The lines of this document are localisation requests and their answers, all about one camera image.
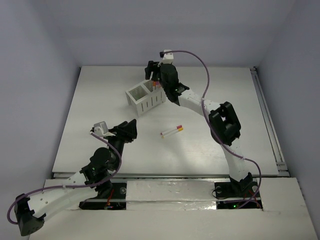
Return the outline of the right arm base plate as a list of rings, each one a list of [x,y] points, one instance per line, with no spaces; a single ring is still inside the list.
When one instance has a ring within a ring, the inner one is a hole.
[[[245,199],[251,197],[257,187],[258,183],[254,181],[250,183],[245,190],[240,191],[233,187],[231,182],[215,182],[212,195],[218,200],[225,200],[229,198]]]

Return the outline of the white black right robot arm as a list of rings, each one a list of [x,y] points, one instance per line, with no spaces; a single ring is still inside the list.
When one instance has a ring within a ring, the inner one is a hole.
[[[171,63],[150,60],[144,69],[145,79],[160,83],[168,100],[180,107],[203,116],[212,138],[223,149],[229,168],[226,188],[217,191],[222,198],[248,197],[254,182],[240,149],[241,124],[230,102],[215,103],[205,100],[189,87],[179,82],[178,71]]]

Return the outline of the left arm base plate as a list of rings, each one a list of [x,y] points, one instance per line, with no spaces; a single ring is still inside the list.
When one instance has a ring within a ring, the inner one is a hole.
[[[112,190],[107,196],[97,196],[81,201],[78,207],[81,210],[126,210],[127,183],[114,182]]]

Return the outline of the yellow capped white marker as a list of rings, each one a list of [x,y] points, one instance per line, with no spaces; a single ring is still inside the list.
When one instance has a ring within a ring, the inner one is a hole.
[[[168,132],[168,133],[162,135],[161,138],[162,138],[162,139],[167,138],[167,137],[172,136],[172,135],[174,135],[174,134],[177,134],[177,133],[179,133],[179,132],[181,132],[181,131],[183,131],[183,130],[184,130],[183,127],[177,128],[177,129],[175,129],[175,130],[173,130],[173,131],[171,131],[171,132]]]

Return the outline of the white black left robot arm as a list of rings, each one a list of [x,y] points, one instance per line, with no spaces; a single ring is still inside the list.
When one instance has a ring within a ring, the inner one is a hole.
[[[137,136],[137,120],[124,121],[109,129],[102,121],[93,125],[90,135],[106,144],[96,149],[89,163],[61,184],[43,187],[16,197],[10,208],[22,237],[40,230],[59,212],[95,197],[108,197],[111,179],[122,165],[124,146]]]

